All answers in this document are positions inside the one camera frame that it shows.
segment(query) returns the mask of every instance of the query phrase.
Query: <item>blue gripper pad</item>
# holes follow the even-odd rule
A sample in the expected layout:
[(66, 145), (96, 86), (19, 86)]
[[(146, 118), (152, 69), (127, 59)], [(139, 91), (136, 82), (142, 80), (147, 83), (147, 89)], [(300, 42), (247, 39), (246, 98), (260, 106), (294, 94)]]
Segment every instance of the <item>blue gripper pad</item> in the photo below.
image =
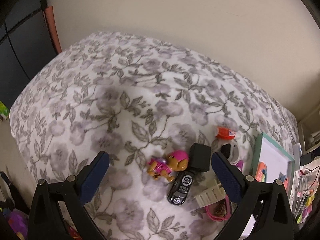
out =
[(92, 198), (93, 198), (94, 194), (96, 193), (104, 175), (106, 174), (106, 172), (109, 168), (109, 164), (110, 164), (109, 155), (106, 152), (103, 152), (101, 157), (95, 163), (94, 167), (88, 173), (87, 177), (85, 178), (85, 180), (83, 181), (83, 183), (80, 186), (79, 200), (82, 205), (84, 205), (92, 200)]
[(212, 154), (211, 167), (213, 171), (216, 173), (218, 179), (220, 180), (230, 201), (239, 205), (242, 199), (241, 185), (238, 183), (231, 171), (228, 169), (228, 167), (216, 153)]

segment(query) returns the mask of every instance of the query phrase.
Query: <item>black cabinet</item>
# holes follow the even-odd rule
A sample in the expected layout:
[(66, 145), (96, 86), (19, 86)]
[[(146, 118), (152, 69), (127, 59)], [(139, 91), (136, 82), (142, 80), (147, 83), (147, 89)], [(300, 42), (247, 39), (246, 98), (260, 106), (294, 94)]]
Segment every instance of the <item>black cabinet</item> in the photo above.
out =
[(42, 11), (24, 22), (9, 37), (29, 78), (33, 78), (57, 55), (53, 49)]
[(46, 0), (8, 0), (0, 22), (0, 101), (9, 109), (29, 81), (57, 54), (42, 9)]
[(8, 39), (0, 45), (0, 101), (11, 107), (29, 79), (21, 69)]
[(5, 19), (7, 29), (10, 30), (15, 24), (27, 17), (33, 11), (40, 9), (40, 0), (18, 0)]
[(0, 27), (0, 40), (5, 36), (4, 24)]

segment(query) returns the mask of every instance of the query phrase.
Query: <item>pink toy figure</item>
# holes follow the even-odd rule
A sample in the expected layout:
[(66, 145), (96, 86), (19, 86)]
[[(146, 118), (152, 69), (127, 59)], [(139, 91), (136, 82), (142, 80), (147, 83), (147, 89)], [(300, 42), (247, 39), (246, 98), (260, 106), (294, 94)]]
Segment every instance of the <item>pink toy figure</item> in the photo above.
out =
[(168, 160), (164, 158), (152, 158), (148, 164), (148, 174), (154, 179), (165, 177), (169, 182), (174, 177), (169, 174), (173, 171), (184, 171), (188, 166), (189, 156), (185, 151), (177, 150), (168, 154)]

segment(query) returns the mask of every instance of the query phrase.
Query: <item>white toy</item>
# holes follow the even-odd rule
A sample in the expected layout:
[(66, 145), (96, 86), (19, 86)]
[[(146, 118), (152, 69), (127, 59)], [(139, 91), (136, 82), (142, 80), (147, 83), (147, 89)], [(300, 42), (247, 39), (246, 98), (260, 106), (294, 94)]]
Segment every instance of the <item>white toy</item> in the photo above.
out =
[(209, 206), (225, 198), (226, 192), (221, 183), (218, 184), (215, 179), (213, 183), (214, 185), (212, 187), (195, 196), (199, 207)]

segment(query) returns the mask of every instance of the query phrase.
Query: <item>floor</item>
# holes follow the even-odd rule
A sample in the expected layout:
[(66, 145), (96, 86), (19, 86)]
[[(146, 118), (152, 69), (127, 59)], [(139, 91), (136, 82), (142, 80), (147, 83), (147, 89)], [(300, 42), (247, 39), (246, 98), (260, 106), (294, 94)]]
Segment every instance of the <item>floor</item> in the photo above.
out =
[[(31, 176), (16, 141), (11, 135), (8, 120), (0, 121), (0, 171), (7, 174), (30, 207), (36, 190), (36, 181)], [(4, 200), (4, 196), (7, 197), (10, 194), (9, 188), (2, 179), (0, 179), (0, 186), (3, 192), (0, 194), (0, 200)]]

